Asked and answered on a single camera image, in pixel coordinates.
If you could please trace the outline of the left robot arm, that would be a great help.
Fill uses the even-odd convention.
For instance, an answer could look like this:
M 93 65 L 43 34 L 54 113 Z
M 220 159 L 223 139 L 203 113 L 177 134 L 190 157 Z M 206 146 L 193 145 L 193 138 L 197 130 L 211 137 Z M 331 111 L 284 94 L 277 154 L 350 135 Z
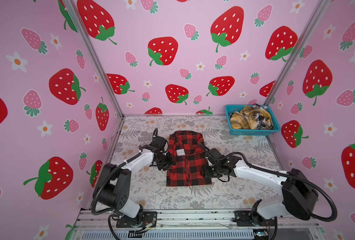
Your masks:
M 97 216 L 112 212 L 130 226 L 140 226 L 144 222 L 143 207 L 129 197 L 131 175 L 146 166 L 161 171 L 170 170 L 172 165 L 170 152 L 150 145 L 140 146 L 135 156 L 119 165 L 104 165 L 93 193 L 91 213 Z

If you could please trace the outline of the red black plaid shirt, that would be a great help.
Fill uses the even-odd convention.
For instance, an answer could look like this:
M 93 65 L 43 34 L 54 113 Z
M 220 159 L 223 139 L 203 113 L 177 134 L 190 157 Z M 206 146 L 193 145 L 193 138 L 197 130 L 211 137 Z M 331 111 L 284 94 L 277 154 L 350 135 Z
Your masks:
M 166 174 L 167 187 L 211 185 L 212 179 L 204 176 L 208 160 L 201 147 L 204 138 L 194 131 L 176 131 L 169 137 L 168 152 L 173 164 Z

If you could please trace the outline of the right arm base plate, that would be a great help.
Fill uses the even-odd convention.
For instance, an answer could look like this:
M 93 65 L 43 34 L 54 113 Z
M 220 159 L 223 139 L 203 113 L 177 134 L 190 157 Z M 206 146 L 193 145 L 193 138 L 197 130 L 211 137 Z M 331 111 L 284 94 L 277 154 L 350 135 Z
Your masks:
M 275 220 L 266 220 L 262 218 L 257 213 L 252 213 L 250 211 L 235 211 L 233 222 L 237 224 L 238 227 L 274 227 Z

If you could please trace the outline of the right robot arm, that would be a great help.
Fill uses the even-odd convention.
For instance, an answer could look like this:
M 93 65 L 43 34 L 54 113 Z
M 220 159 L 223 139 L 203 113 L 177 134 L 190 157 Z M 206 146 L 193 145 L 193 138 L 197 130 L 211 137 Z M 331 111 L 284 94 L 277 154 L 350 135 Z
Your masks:
M 278 196 L 272 199 L 258 200 L 254 203 L 249 218 L 255 226 L 263 221 L 284 216 L 293 216 L 304 221 L 315 218 L 323 222 L 333 222 L 337 219 L 338 210 L 331 197 L 310 182 L 300 170 L 291 169 L 286 172 L 264 168 L 250 163 L 240 152 L 224 156 L 216 149 L 211 149 L 206 151 L 205 157 L 211 163 L 203 170 L 208 178 L 220 179 L 227 176 L 248 179 L 278 193 Z M 329 217 L 318 216 L 313 212 L 319 195 L 327 200 L 331 208 L 332 213 Z

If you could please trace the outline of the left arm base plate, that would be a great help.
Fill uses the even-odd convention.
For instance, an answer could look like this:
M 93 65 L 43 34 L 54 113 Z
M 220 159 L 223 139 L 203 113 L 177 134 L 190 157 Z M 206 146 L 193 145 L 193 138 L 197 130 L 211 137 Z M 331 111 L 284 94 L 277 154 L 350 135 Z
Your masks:
M 135 218 L 126 215 L 119 218 L 116 222 L 117 228 L 154 228 L 157 221 L 157 212 L 140 211 Z

